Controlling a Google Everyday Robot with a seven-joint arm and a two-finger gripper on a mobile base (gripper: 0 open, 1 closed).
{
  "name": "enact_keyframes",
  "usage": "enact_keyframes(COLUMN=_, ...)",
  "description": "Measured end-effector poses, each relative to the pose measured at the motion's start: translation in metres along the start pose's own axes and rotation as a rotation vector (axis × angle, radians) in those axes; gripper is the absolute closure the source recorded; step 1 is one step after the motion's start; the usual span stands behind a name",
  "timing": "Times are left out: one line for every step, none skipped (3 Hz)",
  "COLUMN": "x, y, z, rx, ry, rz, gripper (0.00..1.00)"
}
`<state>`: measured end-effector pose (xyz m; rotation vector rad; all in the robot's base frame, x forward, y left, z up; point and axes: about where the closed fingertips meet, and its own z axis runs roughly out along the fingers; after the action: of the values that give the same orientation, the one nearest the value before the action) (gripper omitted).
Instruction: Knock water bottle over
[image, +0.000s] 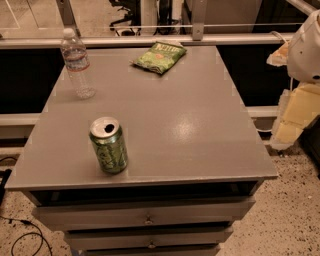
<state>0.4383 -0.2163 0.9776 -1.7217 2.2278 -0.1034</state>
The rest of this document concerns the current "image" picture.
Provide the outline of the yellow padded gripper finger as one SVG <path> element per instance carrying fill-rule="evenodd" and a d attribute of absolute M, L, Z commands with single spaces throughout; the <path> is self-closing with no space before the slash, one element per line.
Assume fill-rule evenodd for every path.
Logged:
<path fill-rule="evenodd" d="M 276 150 L 289 148 L 319 115 L 319 84 L 300 83 L 293 91 L 284 89 L 271 131 L 271 147 Z"/>
<path fill-rule="evenodd" d="M 272 66 L 280 67 L 287 65 L 289 43 L 285 42 L 267 58 L 267 63 Z"/>

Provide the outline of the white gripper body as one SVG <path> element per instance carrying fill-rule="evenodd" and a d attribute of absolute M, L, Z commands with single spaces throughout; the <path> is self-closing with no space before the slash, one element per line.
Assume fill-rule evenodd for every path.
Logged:
<path fill-rule="evenodd" d="M 320 10 L 310 14 L 288 48 L 288 75 L 297 81 L 320 82 Z"/>

